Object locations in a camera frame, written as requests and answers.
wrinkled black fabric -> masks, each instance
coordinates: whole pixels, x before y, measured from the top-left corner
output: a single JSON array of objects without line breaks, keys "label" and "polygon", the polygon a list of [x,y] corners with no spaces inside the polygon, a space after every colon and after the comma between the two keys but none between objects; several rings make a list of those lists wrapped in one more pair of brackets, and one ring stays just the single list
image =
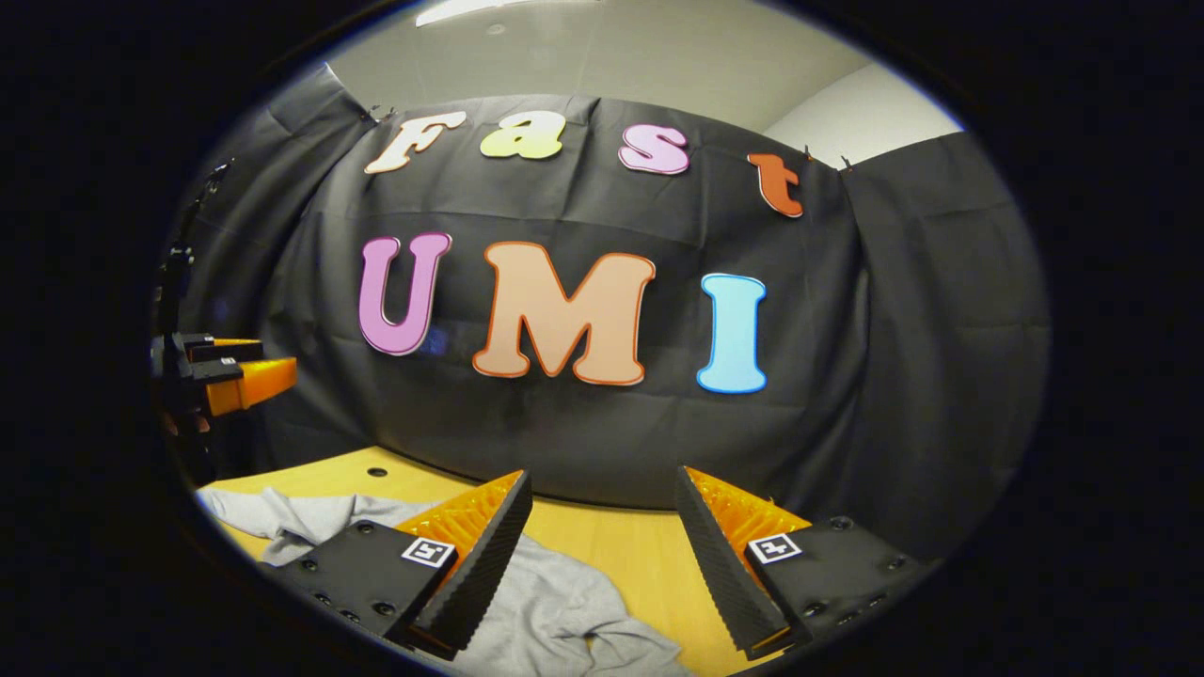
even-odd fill
[{"label": "wrinkled black fabric", "polygon": [[[1017,206],[966,134],[838,172],[761,135],[643,104],[500,96],[376,124],[332,89],[337,81],[318,78],[275,101],[235,142],[262,151],[262,172],[238,196],[224,186],[231,202],[205,212],[213,232],[237,237],[199,247],[187,317],[299,360],[297,385],[255,410],[256,467],[380,445],[476,479],[525,467],[544,495],[672,508],[673,469],[687,464],[802,516],[849,514],[921,558],[964,538],[1016,467],[1040,406],[1047,308]],[[314,114],[317,101],[337,113]],[[480,153],[500,119],[536,110],[567,118],[557,155]],[[467,122],[411,151],[407,166],[364,173],[401,122],[455,111]],[[285,139],[270,124],[278,116],[308,120],[317,139]],[[681,130],[690,169],[626,169],[618,149],[632,124]],[[798,173],[801,218],[765,202],[749,153],[775,153]],[[362,247],[402,242],[385,294],[397,322],[408,243],[426,231],[454,241],[427,343],[379,353],[359,328]],[[495,284],[483,254],[504,240],[545,247],[566,293],[610,252],[656,265],[641,313],[642,383],[592,385],[569,369],[549,378],[525,332],[526,376],[473,370]],[[710,354],[701,279],[712,272],[768,289],[757,320],[768,383],[757,393],[696,382]]]}]

purple letter u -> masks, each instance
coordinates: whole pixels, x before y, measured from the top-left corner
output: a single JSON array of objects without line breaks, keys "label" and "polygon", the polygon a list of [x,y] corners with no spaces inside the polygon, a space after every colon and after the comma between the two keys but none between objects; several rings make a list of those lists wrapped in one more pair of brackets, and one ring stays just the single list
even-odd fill
[{"label": "purple letter u", "polygon": [[377,237],[364,246],[364,281],[360,283],[360,331],[373,348],[390,355],[408,355],[426,340],[435,299],[435,275],[439,258],[452,249],[452,236],[424,232],[409,242],[414,254],[414,277],[409,285],[409,308],[401,324],[384,317],[384,285],[389,264],[401,251],[396,237]]}]

white wall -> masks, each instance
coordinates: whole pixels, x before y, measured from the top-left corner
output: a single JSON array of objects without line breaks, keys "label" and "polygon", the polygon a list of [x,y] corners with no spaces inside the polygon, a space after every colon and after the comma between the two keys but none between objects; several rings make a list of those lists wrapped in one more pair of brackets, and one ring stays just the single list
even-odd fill
[{"label": "white wall", "polygon": [[799,104],[765,135],[844,169],[887,151],[961,131],[927,95],[892,71],[870,64]]}]

gray shirt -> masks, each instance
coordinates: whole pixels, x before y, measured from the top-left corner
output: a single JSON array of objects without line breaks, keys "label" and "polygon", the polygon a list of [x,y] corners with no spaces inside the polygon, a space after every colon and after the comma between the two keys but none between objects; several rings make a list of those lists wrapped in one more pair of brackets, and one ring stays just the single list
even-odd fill
[{"label": "gray shirt", "polygon": [[[201,489],[197,498],[230,526],[271,538],[262,559],[277,566],[356,519],[391,528],[438,505],[359,494],[290,499],[272,488],[258,495]],[[677,661],[680,650],[627,614],[604,573],[524,534],[468,647],[450,663],[424,658],[473,676],[689,676]]]}]

wooden tabletop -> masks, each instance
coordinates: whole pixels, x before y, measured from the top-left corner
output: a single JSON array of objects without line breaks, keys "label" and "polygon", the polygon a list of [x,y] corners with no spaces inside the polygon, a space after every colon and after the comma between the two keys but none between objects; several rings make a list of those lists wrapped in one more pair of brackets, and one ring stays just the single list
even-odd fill
[{"label": "wooden tabletop", "polygon": [[[388,475],[368,475],[373,467]],[[476,485],[379,447],[209,484],[244,494],[272,487],[290,498],[361,494],[407,502],[443,501]],[[265,538],[223,526],[256,560],[267,547]],[[627,612],[677,642],[681,647],[681,664],[701,677],[731,675],[780,655],[779,652],[750,661],[736,649],[675,512],[606,508],[536,498],[524,532],[539,544],[609,576],[622,594]]]}]

